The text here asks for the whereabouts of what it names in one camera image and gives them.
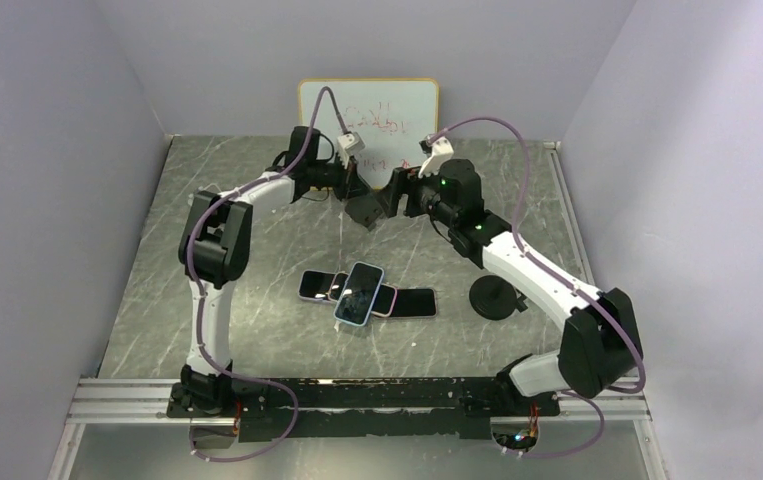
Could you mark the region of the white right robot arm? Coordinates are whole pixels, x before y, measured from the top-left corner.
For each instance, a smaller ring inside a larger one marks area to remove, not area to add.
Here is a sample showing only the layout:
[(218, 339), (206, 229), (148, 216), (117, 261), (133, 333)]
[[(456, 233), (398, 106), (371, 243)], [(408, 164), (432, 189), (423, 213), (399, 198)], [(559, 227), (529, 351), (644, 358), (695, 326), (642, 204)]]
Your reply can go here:
[(570, 390), (593, 399), (631, 370), (638, 374), (630, 392), (646, 384), (642, 344), (630, 297), (603, 291), (559, 269), (520, 236), (512, 223), (484, 206), (481, 178), (466, 159), (445, 162), (436, 175), (419, 168), (397, 168), (380, 190), (379, 210), (396, 216), (405, 199), (407, 217), (427, 216), (448, 229), (454, 250), (497, 276), (543, 310), (561, 331), (557, 350), (521, 358), (502, 372), (499, 406), (519, 414), (535, 396)]

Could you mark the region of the blue case phone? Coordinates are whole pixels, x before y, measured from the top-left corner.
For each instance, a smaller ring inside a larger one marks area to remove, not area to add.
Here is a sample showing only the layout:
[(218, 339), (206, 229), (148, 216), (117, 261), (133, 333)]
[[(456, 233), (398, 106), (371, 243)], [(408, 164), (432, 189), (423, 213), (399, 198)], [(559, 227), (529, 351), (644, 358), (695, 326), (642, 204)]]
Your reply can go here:
[(341, 288), (334, 318), (350, 326), (364, 326), (371, 315), (383, 279), (384, 270), (381, 267), (356, 262)]

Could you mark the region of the beige pink case phone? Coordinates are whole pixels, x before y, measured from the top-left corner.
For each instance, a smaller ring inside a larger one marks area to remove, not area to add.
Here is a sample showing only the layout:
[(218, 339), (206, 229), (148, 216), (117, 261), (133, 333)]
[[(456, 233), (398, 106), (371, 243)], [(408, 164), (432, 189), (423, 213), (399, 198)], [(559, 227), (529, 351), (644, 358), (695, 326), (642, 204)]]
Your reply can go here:
[[(342, 288), (348, 278), (346, 272), (338, 272), (334, 275), (330, 289), (327, 292), (328, 299), (332, 302), (339, 300)], [(371, 313), (378, 317), (389, 317), (393, 311), (398, 290), (392, 286), (382, 284), (374, 300)]]

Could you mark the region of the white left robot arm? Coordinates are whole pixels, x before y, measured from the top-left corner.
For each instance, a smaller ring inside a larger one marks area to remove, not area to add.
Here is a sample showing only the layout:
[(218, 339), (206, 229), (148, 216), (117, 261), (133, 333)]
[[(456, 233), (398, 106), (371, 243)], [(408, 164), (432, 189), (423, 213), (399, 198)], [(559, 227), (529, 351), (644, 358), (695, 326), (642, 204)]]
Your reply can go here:
[(285, 381), (234, 372), (229, 321), (233, 289), (250, 259), (256, 219), (313, 189), (333, 193), (362, 226), (383, 216), (371, 187), (357, 173), (357, 134), (347, 132), (333, 142), (330, 159), (318, 154), (322, 138), (315, 128), (297, 126), (287, 149), (260, 177), (228, 192), (195, 194), (178, 250), (193, 299), (192, 339), (180, 380), (171, 390), (168, 417), (235, 415), (251, 420), (297, 414), (299, 399)]

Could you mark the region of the yellow framed whiteboard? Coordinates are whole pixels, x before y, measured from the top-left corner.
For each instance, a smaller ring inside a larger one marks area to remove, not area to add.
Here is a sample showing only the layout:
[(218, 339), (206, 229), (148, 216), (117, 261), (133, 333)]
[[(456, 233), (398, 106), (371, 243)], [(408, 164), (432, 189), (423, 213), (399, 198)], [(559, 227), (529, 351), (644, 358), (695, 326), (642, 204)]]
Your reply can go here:
[(440, 87), (428, 78), (305, 79), (299, 83), (299, 123), (306, 125), (322, 87), (332, 89), (347, 130), (360, 136), (357, 170), (380, 189), (397, 167), (419, 166), (419, 142), (439, 130)]

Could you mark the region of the lilac case phone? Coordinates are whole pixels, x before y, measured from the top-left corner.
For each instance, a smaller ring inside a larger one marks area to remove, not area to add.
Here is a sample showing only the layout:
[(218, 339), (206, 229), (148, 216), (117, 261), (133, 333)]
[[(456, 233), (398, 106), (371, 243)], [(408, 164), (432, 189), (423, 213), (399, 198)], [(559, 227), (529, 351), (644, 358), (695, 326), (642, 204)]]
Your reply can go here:
[(335, 273), (305, 270), (298, 287), (298, 297), (303, 301), (330, 302), (329, 296)]

